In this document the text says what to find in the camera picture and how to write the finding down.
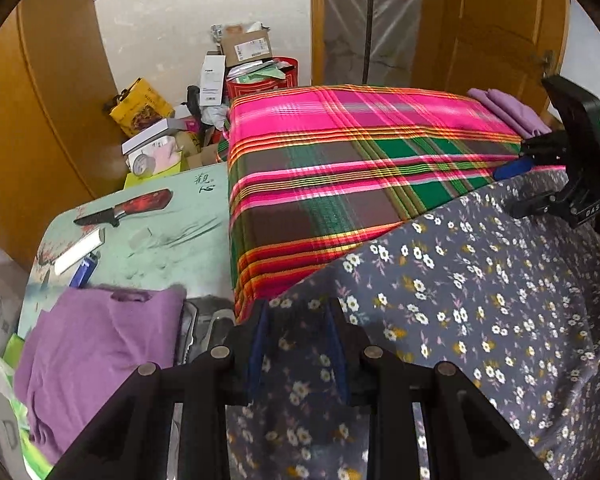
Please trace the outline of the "pink plaid bed sheet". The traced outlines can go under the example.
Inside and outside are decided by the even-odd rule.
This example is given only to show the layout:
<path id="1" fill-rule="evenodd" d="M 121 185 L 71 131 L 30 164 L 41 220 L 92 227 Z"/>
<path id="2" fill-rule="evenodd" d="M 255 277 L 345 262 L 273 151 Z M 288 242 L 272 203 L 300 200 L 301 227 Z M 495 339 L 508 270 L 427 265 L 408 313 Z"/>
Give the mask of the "pink plaid bed sheet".
<path id="1" fill-rule="evenodd" d="M 524 136 L 467 96 L 306 87 L 230 108 L 235 311 L 270 299 L 372 238 L 482 188 Z"/>

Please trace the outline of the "cardboard box with label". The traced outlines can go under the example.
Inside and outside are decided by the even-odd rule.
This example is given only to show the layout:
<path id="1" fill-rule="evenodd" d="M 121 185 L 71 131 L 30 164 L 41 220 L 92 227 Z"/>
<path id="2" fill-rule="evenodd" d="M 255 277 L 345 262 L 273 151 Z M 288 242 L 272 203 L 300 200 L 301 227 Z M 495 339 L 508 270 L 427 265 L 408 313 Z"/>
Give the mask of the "cardboard box with label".
<path id="1" fill-rule="evenodd" d="M 225 56 L 225 65 L 228 68 L 249 62 L 268 60 L 273 56 L 271 41 L 266 29 L 226 35 L 221 40 L 221 51 Z"/>

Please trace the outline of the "purple cloth on table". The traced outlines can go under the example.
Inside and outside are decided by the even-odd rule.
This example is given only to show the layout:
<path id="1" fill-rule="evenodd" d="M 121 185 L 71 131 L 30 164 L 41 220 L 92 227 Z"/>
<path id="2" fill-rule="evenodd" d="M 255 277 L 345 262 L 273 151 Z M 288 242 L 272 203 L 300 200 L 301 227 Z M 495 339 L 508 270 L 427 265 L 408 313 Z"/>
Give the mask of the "purple cloth on table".
<path id="1" fill-rule="evenodd" d="M 136 368 L 174 364 L 186 289 L 72 288 L 26 338 L 14 393 L 51 464 Z"/>

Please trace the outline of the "blue lighter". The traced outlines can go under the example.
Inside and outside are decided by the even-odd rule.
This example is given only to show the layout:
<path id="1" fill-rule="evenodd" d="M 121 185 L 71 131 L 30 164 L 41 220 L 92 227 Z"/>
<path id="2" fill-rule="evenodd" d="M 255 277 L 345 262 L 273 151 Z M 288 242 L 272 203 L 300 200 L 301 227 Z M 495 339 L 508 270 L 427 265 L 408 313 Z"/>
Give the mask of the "blue lighter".
<path id="1" fill-rule="evenodd" d="M 88 255 L 86 255 L 76 268 L 76 272 L 73 273 L 73 276 L 69 282 L 69 287 L 76 289 L 84 288 L 96 270 L 98 262 L 98 252 L 90 252 Z"/>

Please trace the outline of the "green painted side table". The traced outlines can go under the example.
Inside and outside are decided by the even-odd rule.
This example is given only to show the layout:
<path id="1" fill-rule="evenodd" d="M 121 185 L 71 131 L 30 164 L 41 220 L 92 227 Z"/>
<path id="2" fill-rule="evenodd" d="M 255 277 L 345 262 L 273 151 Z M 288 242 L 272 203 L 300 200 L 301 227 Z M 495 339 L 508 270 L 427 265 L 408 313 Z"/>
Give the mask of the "green painted side table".
<path id="1" fill-rule="evenodd" d="M 26 338 L 40 312 L 50 310 L 76 272 L 54 270 L 55 260 L 89 231 L 73 220 L 155 190 L 173 196 L 163 210 L 134 214 L 113 228 L 104 224 L 104 244 L 90 286 L 165 289 L 180 284 L 189 298 L 234 299 L 228 237 L 228 171 L 218 162 L 112 193 L 57 216 L 44 233 L 29 274 L 18 335 Z"/>

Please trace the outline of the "white rectangular stick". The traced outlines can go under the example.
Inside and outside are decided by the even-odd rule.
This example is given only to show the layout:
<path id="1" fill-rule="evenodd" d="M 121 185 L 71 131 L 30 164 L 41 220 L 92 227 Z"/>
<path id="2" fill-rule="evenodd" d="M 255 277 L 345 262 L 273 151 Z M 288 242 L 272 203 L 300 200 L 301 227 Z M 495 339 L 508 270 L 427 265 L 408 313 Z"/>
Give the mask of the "white rectangular stick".
<path id="1" fill-rule="evenodd" d="M 81 237 L 66 249 L 54 262 L 56 276 L 63 274 L 74 264 L 88 256 L 105 243 L 105 229 L 98 228 Z"/>

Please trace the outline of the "grey floral garment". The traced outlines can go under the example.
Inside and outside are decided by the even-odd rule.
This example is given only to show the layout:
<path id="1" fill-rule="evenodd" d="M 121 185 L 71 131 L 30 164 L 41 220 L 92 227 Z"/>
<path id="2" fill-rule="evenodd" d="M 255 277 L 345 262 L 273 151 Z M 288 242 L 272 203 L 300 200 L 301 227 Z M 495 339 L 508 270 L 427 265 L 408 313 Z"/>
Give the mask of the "grey floral garment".
<path id="1" fill-rule="evenodd" d="M 512 200 L 566 183 L 536 170 L 371 240 L 268 302 L 259 397 L 227 411 L 235 479 L 362 479 L 368 419 L 339 399 L 322 310 L 407 363 L 456 364 L 557 479 L 600 475 L 600 236 Z"/>

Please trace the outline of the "pink and white box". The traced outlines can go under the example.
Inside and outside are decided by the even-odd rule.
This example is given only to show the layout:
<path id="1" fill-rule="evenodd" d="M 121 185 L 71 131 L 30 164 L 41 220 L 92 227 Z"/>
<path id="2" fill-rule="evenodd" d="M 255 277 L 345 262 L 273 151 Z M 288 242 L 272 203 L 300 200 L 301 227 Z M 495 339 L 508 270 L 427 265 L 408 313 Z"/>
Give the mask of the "pink and white box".
<path id="1" fill-rule="evenodd" d="M 181 150 L 174 136 L 162 136 L 131 152 L 126 161 L 132 174 L 148 178 L 166 171 L 181 160 Z"/>

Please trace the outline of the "yellow gift bag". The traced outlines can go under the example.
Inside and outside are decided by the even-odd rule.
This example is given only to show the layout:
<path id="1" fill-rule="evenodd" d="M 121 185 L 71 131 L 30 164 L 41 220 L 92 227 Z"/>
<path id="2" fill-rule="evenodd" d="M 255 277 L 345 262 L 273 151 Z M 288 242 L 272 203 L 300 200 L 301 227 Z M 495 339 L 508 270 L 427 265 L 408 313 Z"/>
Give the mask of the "yellow gift bag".
<path id="1" fill-rule="evenodd" d="M 128 138 L 173 114 L 173 106 L 144 78 L 137 78 L 108 104 L 109 117 Z"/>

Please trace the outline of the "wooden wardrobe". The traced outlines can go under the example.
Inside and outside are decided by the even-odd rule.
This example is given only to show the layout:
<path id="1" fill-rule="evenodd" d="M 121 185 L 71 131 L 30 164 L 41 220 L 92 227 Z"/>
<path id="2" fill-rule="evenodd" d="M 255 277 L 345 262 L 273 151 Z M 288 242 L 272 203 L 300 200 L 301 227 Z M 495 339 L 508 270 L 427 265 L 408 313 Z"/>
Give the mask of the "wooden wardrobe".
<path id="1" fill-rule="evenodd" d="M 117 93 L 94 0 L 18 0 L 0 15 L 0 247 L 30 269 L 58 214 L 122 187 Z"/>

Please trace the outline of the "folded purple cloth on bed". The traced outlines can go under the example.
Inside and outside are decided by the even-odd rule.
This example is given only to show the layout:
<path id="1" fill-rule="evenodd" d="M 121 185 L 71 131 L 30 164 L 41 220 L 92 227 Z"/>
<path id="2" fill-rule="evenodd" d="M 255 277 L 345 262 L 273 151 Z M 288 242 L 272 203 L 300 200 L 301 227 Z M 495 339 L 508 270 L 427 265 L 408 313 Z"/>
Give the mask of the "folded purple cloth on bed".
<path id="1" fill-rule="evenodd" d="M 506 92 L 496 89 L 471 88 L 467 94 L 490 110 L 502 122 L 505 122 L 509 128 L 519 134 L 521 139 L 532 139 L 552 131 L 531 107 Z"/>

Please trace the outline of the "tall white box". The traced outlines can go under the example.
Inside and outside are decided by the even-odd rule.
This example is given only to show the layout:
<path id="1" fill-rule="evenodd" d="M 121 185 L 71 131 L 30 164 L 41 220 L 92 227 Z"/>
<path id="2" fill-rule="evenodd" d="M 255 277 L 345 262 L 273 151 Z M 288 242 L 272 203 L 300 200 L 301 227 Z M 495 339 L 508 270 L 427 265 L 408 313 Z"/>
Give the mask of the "tall white box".
<path id="1" fill-rule="evenodd" d="M 204 57 L 200 73 L 201 107 L 219 106 L 222 104 L 225 80 L 225 56 L 207 54 Z"/>

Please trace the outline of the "wooden door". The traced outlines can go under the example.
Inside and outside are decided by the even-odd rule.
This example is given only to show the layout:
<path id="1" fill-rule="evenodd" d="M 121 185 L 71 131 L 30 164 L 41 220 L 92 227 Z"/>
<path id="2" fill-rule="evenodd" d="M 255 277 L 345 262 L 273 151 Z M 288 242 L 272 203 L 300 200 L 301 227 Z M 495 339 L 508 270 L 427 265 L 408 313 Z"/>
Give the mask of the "wooden door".
<path id="1" fill-rule="evenodd" d="M 464 94 L 496 89 L 543 114 L 560 70 L 570 0 L 422 0 L 411 84 Z"/>

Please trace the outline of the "grey zippered door curtain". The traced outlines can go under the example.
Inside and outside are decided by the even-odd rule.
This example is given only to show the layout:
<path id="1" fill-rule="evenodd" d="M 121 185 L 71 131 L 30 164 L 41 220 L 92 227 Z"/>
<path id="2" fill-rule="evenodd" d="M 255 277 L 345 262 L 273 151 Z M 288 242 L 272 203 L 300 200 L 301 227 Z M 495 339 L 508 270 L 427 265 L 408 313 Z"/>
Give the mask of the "grey zippered door curtain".
<path id="1" fill-rule="evenodd" d="M 408 87 L 422 0 L 325 0 L 325 84 Z"/>

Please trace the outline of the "red round bin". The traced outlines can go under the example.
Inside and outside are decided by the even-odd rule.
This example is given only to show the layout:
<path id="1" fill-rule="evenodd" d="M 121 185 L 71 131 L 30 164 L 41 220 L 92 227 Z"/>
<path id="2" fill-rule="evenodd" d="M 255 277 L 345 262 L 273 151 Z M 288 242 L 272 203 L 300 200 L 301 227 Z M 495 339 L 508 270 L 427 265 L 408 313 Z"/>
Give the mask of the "red round bin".
<path id="1" fill-rule="evenodd" d="M 298 86 L 298 81 L 298 61 L 278 56 L 262 61 L 248 74 L 227 77 L 225 87 L 228 98 L 234 100 L 253 93 L 294 88 Z"/>

